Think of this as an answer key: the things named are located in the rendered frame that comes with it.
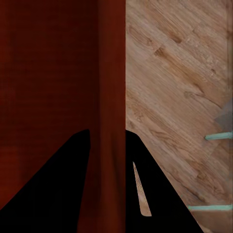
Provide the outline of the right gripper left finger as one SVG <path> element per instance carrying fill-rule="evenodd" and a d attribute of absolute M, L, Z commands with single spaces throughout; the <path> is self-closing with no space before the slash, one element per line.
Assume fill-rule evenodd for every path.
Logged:
<path fill-rule="evenodd" d="M 90 154 L 75 133 L 0 210 L 0 233 L 76 233 Z"/>

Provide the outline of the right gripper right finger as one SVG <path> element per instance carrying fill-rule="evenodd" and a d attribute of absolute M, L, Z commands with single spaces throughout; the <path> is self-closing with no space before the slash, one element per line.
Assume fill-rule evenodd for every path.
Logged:
<path fill-rule="evenodd" d="M 152 216 L 143 216 L 135 163 Z M 141 138 L 125 130 L 125 233 L 204 233 Z"/>

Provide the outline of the storage box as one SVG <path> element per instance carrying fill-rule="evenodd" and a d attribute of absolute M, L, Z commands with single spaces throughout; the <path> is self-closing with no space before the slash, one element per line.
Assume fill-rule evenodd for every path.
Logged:
<path fill-rule="evenodd" d="M 80 131 L 76 233 L 125 233 L 126 0 L 0 0 L 0 210 Z"/>

